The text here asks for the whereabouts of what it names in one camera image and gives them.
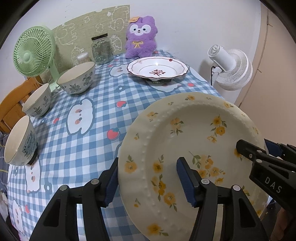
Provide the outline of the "blue checkered tablecloth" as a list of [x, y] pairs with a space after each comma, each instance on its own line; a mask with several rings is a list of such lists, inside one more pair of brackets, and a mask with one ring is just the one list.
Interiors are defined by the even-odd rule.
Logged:
[[36, 166], [9, 168], [9, 212], [20, 240], [30, 238], [61, 185], [82, 186], [111, 166], [128, 127], [150, 104], [181, 92], [218, 95], [194, 69], [168, 84], [153, 85], [130, 75], [129, 62], [121, 54], [97, 66], [85, 92], [60, 92], [47, 114], [33, 121], [39, 151]]

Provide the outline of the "green cartoon board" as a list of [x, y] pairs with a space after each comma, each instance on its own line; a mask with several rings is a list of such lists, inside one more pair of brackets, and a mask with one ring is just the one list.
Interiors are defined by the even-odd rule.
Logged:
[[55, 63], [61, 73], [78, 64], [77, 56], [87, 52], [92, 57], [92, 37], [107, 34], [114, 54], [125, 52], [126, 29], [130, 6], [113, 6], [92, 11], [65, 22], [52, 30], [55, 43]]

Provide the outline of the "round yellow flower plate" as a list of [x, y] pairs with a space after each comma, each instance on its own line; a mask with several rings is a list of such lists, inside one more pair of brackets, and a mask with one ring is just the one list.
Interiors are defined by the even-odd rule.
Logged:
[[247, 114], [210, 94], [174, 94], [146, 108], [128, 128], [118, 160], [120, 195], [136, 228], [149, 240], [189, 239], [197, 209], [177, 174], [180, 157], [218, 186], [239, 185], [262, 214], [268, 196], [249, 179], [252, 162], [236, 150], [241, 139], [265, 147]]

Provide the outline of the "green desk fan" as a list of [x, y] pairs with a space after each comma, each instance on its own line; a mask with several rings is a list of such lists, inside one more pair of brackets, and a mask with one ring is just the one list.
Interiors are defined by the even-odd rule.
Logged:
[[57, 89], [60, 74], [55, 64], [55, 38], [46, 26], [34, 26], [25, 30], [17, 40], [13, 63], [16, 70], [26, 77], [36, 77], [49, 69], [53, 80], [51, 90]]

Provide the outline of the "glass jar black lid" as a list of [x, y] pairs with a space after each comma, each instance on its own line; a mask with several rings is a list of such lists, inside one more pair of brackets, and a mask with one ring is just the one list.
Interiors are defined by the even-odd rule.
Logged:
[[96, 65], [109, 63], [113, 59], [113, 50], [108, 34], [102, 34], [91, 38], [91, 50]]

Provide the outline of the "grey plaid pillow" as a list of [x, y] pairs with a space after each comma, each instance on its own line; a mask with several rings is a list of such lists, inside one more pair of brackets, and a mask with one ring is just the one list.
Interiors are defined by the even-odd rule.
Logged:
[[8, 135], [5, 135], [1, 132], [0, 137], [0, 179], [1, 179], [1, 191], [7, 194], [7, 184], [8, 184], [8, 172], [9, 172], [9, 165], [4, 161], [4, 148], [5, 143], [8, 138]]

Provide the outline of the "ceramic bowl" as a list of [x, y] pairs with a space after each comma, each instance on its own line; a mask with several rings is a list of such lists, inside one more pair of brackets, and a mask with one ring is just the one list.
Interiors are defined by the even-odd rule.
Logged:
[[67, 70], [57, 84], [68, 94], [80, 94], [87, 90], [94, 80], [95, 63], [85, 62]]
[[22, 111], [32, 117], [39, 118], [49, 109], [51, 103], [51, 90], [48, 83], [39, 87], [23, 104]]
[[36, 159], [38, 143], [28, 115], [23, 116], [11, 130], [4, 148], [4, 160], [15, 166], [31, 165]]

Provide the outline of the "purple plush bunny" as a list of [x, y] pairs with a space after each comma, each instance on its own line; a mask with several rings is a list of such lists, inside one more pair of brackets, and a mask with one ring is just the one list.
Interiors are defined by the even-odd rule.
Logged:
[[152, 16], [131, 18], [126, 31], [126, 59], [152, 56], [157, 47], [157, 33], [158, 29]]

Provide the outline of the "white red trim plate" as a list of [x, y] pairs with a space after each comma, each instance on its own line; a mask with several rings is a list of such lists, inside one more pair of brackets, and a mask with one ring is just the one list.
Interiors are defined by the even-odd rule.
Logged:
[[130, 74], [149, 79], [151, 82], [182, 77], [188, 70], [188, 66], [180, 60], [162, 56], [140, 58], [127, 66], [127, 71]]

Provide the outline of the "white floor fan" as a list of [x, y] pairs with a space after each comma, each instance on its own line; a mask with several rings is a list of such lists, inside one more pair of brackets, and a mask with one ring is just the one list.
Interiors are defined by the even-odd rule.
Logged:
[[242, 89], [250, 81], [253, 67], [247, 55], [238, 49], [224, 49], [213, 45], [208, 50], [208, 57], [222, 70], [216, 78], [217, 84], [224, 90]]

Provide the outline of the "cotton swab container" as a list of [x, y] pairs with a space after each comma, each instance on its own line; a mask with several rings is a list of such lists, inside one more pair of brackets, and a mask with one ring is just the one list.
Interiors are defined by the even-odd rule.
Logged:
[[76, 59], [77, 59], [78, 64], [91, 62], [88, 52], [84, 52], [84, 53], [79, 54]]

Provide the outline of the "wooden bed headboard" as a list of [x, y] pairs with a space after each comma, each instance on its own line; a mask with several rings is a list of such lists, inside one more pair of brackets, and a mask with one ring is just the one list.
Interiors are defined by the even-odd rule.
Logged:
[[2, 133], [10, 133], [15, 124], [25, 116], [22, 104], [41, 87], [40, 76], [30, 77], [23, 84], [12, 90], [1, 102], [0, 130]]

